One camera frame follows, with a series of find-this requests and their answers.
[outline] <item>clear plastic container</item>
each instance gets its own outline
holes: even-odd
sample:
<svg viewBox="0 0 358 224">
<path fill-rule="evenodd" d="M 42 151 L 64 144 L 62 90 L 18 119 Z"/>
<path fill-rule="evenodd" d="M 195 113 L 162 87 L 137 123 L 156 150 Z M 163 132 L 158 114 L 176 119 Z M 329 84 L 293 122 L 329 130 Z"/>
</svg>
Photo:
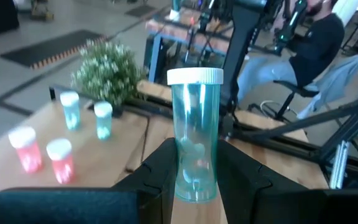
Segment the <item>clear plastic container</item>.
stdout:
<svg viewBox="0 0 358 224">
<path fill-rule="evenodd" d="M 180 5 L 182 0 L 172 0 L 169 19 L 175 22 L 180 21 Z"/>
<path fill-rule="evenodd" d="M 9 142 L 27 173 L 37 172 L 42 167 L 42 157 L 37 144 L 35 130 L 31 127 L 18 127 L 8 134 Z"/>
<path fill-rule="evenodd" d="M 75 91 L 66 91 L 60 94 L 65 112 L 66 126 L 69 130 L 76 130 L 81 123 L 80 97 Z"/>
<path fill-rule="evenodd" d="M 55 177 L 60 184 L 67 184 L 74 178 L 71 143 L 67 139 L 55 139 L 48 143 L 47 154 L 52 160 Z"/>
<path fill-rule="evenodd" d="M 172 86 L 173 125 L 178 146 L 175 195 L 186 202 L 208 202 L 216 196 L 220 68 L 168 71 Z"/>
<path fill-rule="evenodd" d="M 110 138 L 111 135 L 111 117 L 112 106 L 106 101 L 94 104 L 94 113 L 96 115 L 96 134 L 100 140 Z"/>
</svg>

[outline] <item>gray floor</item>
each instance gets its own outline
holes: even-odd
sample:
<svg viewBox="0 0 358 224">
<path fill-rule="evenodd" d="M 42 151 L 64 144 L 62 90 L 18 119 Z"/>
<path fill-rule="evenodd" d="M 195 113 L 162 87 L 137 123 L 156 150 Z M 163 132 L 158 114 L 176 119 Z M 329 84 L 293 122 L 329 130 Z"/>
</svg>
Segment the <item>gray floor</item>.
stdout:
<svg viewBox="0 0 358 224">
<path fill-rule="evenodd" d="M 168 0 L 149 0 L 148 5 L 163 8 L 170 4 Z M 139 18 L 127 16 L 125 12 L 139 6 L 126 4 L 125 0 L 112 4 L 109 0 L 50 0 L 50 10 L 55 14 L 52 22 L 35 22 L 21 17 L 21 28 L 0 35 L 0 54 L 51 39 L 74 30 L 86 29 L 106 36 L 117 34 L 139 21 Z M 142 64 L 147 32 L 144 22 L 139 22 L 133 28 L 118 35 L 118 39 L 136 52 L 136 61 Z M 271 42 L 269 35 L 262 34 L 258 43 L 261 45 Z M 73 55 L 40 70 L 30 70 L 16 63 L 0 58 L 0 136 L 26 118 L 26 113 L 39 109 L 49 101 L 48 86 L 54 83 L 68 86 L 70 73 L 74 72 L 80 60 Z M 358 76 L 347 87 L 346 97 L 329 104 L 329 108 L 352 101 L 358 92 Z M 283 101 L 289 91 L 273 83 L 260 86 L 247 95 L 242 106 L 250 103 L 260 103 L 271 99 Z M 291 107 L 303 109 L 310 99 L 297 96 Z M 318 127 L 307 129 L 308 137 L 315 144 L 322 144 L 338 129 L 334 121 L 320 124 Z"/>
</svg>

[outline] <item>gray jacket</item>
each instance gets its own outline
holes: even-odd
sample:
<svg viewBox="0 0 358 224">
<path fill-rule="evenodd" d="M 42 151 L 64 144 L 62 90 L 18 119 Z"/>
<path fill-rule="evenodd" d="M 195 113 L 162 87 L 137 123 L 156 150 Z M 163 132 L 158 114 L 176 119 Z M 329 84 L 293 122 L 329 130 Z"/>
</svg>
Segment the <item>gray jacket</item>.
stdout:
<svg viewBox="0 0 358 224">
<path fill-rule="evenodd" d="M 318 111 L 324 104 L 344 97 L 345 87 L 357 73 L 358 55 L 342 58 L 331 65 L 321 79 L 305 87 L 307 90 L 319 91 L 319 94 L 298 113 L 298 119 L 304 119 L 310 113 Z"/>
</svg>

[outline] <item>wooden tabletop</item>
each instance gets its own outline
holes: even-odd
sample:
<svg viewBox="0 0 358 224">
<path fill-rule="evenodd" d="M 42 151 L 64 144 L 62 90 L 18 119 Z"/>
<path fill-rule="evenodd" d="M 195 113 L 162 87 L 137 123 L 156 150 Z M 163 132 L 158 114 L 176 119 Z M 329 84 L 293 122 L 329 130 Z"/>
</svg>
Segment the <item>wooden tabletop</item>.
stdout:
<svg viewBox="0 0 358 224">
<path fill-rule="evenodd" d="M 45 105 L 21 125 L 35 129 L 43 168 L 34 174 L 26 174 L 7 134 L 3 135 L 0 138 L 0 190 L 43 186 L 111 187 L 116 183 L 144 134 L 143 129 L 130 121 L 114 119 L 112 138 L 100 141 L 96 136 L 95 116 L 88 110 L 81 111 L 81 128 L 78 131 L 69 131 L 59 103 Z M 76 176 L 68 185 L 60 185 L 56 181 L 52 163 L 46 153 L 46 145 L 56 138 L 67 138 L 73 146 Z"/>
<path fill-rule="evenodd" d="M 180 20 L 178 22 L 186 26 L 190 26 L 192 20 L 191 18 L 193 18 L 193 21 L 197 22 L 199 17 L 199 11 L 182 8 L 180 10 Z M 219 33 L 219 31 L 224 30 L 227 26 L 228 25 L 226 24 L 220 25 L 219 21 L 212 20 L 208 24 L 206 30 L 211 32 L 216 30 L 216 33 Z M 164 21 L 156 21 L 155 19 L 151 19 L 146 22 L 146 29 L 152 34 L 159 33 L 165 36 L 175 38 L 176 40 L 188 40 L 188 29 L 184 29 L 173 24 L 167 24 Z M 226 37 L 231 37 L 232 32 L 232 29 L 229 29 L 222 33 L 222 35 Z M 207 38 L 208 36 L 206 37 L 203 34 L 196 34 L 194 37 L 194 44 L 202 47 L 206 43 Z M 220 39 L 217 37 L 212 37 L 209 42 L 214 50 L 218 50 L 222 53 L 226 53 L 227 48 L 229 47 L 229 42 L 227 40 Z"/>
<path fill-rule="evenodd" d="M 141 92 L 170 101 L 170 89 L 149 82 L 140 82 Z M 239 120 L 260 128 L 274 128 L 282 125 L 246 111 L 237 112 Z M 76 179 L 70 185 L 80 187 L 110 187 L 124 178 L 124 169 L 136 169 L 142 158 L 144 133 L 147 119 L 124 112 L 120 119 L 113 120 L 113 138 L 99 141 L 96 137 L 94 114 L 81 111 L 82 126 L 76 132 L 65 127 L 62 107 L 49 103 L 23 125 L 32 126 L 37 132 L 37 141 L 43 155 L 44 168 L 35 174 L 25 174 L 15 150 L 7 136 L 0 138 L 0 190 L 24 186 L 60 186 L 53 176 L 51 163 L 46 156 L 46 144 L 55 138 L 68 138 L 73 144 Z M 288 134 L 292 138 L 307 141 L 303 131 Z M 172 120 L 151 115 L 143 158 L 147 158 L 166 139 L 173 137 Z M 258 160 L 267 167 L 310 189 L 327 188 L 317 164 L 292 156 L 254 146 L 239 140 L 230 140 L 242 152 Z M 205 204 L 189 204 L 175 199 L 172 223 L 227 223 L 221 198 L 218 196 Z"/>
</svg>

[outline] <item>white flowering plant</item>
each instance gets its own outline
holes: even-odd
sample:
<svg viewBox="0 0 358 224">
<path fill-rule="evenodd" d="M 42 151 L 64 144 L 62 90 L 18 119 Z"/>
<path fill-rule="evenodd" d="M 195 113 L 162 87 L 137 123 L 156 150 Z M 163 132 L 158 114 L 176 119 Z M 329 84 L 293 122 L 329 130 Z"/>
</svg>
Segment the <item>white flowering plant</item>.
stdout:
<svg viewBox="0 0 358 224">
<path fill-rule="evenodd" d="M 137 83 L 147 70 L 136 65 L 134 52 L 114 42 L 95 44 L 88 41 L 87 44 L 86 49 L 80 50 L 83 63 L 71 74 L 71 84 L 114 106 L 136 97 Z"/>
</svg>

